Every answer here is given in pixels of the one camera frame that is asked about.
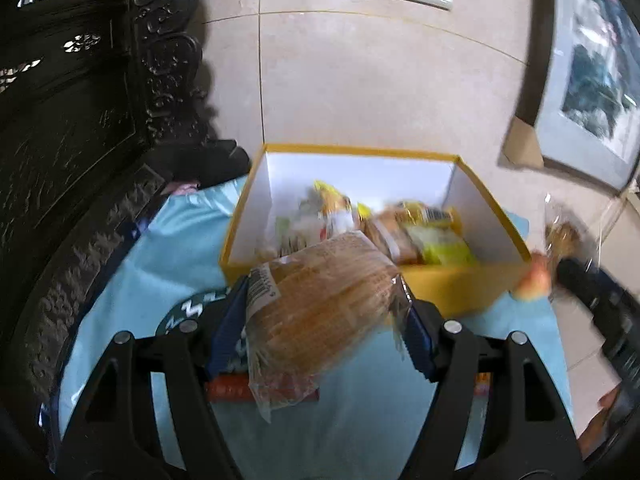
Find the person's right hand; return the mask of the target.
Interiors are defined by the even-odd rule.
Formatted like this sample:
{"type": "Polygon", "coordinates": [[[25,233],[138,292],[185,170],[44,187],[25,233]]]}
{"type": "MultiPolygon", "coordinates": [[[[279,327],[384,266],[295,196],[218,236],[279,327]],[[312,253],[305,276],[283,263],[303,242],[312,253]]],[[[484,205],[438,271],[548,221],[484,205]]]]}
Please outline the person's right hand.
{"type": "Polygon", "coordinates": [[[584,460],[600,445],[602,445],[608,437],[608,419],[610,418],[612,407],[614,406],[619,394],[620,386],[616,386],[607,394],[600,397],[600,411],[598,411],[598,414],[590,420],[586,429],[577,439],[577,443],[584,460]]]}

